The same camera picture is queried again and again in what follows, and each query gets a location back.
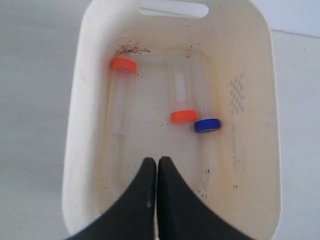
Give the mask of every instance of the orange cap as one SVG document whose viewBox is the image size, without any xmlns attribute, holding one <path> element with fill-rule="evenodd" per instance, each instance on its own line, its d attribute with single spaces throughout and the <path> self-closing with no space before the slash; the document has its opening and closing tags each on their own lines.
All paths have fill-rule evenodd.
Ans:
<svg viewBox="0 0 320 240">
<path fill-rule="evenodd" d="M 197 120 L 197 113 L 194 110 L 175 111 L 171 113 L 170 119 L 175 124 L 194 122 Z"/>
<path fill-rule="evenodd" d="M 111 69 L 128 69 L 131 73 L 135 73 L 137 71 L 135 61 L 124 57 L 115 57 L 111 60 L 109 66 Z"/>
</svg>

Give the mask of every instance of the basket handle hole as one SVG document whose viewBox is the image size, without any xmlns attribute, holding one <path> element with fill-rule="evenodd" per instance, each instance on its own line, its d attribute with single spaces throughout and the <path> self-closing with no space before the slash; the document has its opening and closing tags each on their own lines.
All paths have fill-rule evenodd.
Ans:
<svg viewBox="0 0 320 240">
<path fill-rule="evenodd" d="M 208 6 L 204 4 L 174 0 L 144 0 L 138 8 L 145 16 L 202 19 L 209 13 Z"/>
</svg>

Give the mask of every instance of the blue cap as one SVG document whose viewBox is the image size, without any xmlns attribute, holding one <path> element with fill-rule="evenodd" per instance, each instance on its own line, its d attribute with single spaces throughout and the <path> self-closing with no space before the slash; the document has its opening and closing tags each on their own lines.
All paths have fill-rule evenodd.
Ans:
<svg viewBox="0 0 320 240">
<path fill-rule="evenodd" d="M 208 133 L 220 129 L 221 122 L 217 118 L 209 118 L 196 121 L 193 126 L 197 133 Z"/>
</svg>

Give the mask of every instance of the plastic test tube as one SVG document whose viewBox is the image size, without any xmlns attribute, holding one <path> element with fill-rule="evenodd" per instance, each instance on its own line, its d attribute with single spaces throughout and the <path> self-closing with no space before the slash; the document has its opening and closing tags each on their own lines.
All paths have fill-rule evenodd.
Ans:
<svg viewBox="0 0 320 240">
<path fill-rule="evenodd" d="M 198 121 L 193 126 L 197 133 L 213 132 L 221 128 L 221 122 L 217 118 L 212 118 L 210 108 L 208 106 L 207 88 L 205 83 L 207 80 L 206 61 L 199 53 L 192 56 L 192 77 L 194 78 L 194 88 L 196 94 Z"/>
<path fill-rule="evenodd" d="M 126 134 L 129 86 L 133 74 L 137 71 L 136 63 L 128 58 L 116 57 L 109 64 L 111 69 L 110 112 L 111 132 Z"/>
<path fill-rule="evenodd" d="M 197 120 L 193 109 L 189 82 L 188 58 L 185 54 L 168 56 L 169 88 L 171 97 L 171 122 L 175 124 L 189 123 Z"/>
</svg>

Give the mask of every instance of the gray floor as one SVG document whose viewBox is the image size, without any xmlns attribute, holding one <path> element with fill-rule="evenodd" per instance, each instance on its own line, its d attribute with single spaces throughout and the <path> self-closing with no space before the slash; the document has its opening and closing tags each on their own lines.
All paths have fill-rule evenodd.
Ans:
<svg viewBox="0 0 320 240">
<path fill-rule="evenodd" d="M 68 108 L 89 1 L 0 1 L 0 239 L 63 239 Z M 320 239 L 320 39 L 272 35 L 283 183 L 275 239 Z"/>
</svg>

